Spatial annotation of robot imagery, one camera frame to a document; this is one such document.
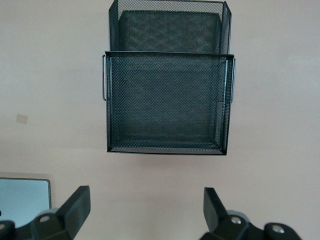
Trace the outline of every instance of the metal screw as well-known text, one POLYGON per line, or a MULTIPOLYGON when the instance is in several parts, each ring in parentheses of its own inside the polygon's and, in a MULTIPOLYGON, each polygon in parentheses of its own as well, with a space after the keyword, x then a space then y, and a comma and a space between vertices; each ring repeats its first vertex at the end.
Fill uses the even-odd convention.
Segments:
POLYGON ((241 224, 241 219, 237 216, 233 216, 231 217, 231 222, 233 222, 234 224, 241 224))
POLYGON ((39 222, 44 223, 44 222, 48 221, 49 219, 50 219, 49 216, 43 216, 42 218, 40 218, 39 222))
POLYGON ((279 225, 273 225, 272 230, 274 232, 276 232, 277 234, 284 234, 285 233, 285 230, 279 225))

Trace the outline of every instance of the mesh panel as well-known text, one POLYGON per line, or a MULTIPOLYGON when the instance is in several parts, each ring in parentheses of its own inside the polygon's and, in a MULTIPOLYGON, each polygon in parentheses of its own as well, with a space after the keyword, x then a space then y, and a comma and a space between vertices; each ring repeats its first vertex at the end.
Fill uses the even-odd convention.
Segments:
POLYGON ((226 154, 233 56, 106 54, 109 151, 226 154))
POLYGON ((109 11, 111 51, 229 53, 226 3, 116 0, 109 11))

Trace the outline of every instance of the beige wall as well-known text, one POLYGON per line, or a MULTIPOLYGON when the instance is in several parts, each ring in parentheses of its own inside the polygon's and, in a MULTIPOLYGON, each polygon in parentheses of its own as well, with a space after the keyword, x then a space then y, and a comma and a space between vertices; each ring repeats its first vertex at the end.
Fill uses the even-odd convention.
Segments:
POLYGON ((259 228, 282 222, 318 239, 319 1, 228 0, 237 69, 227 156, 106 153, 110 5, 0 1, 0 177, 48 176, 53 207, 90 185, 78 240, 197 240, 204 187, 259 228))

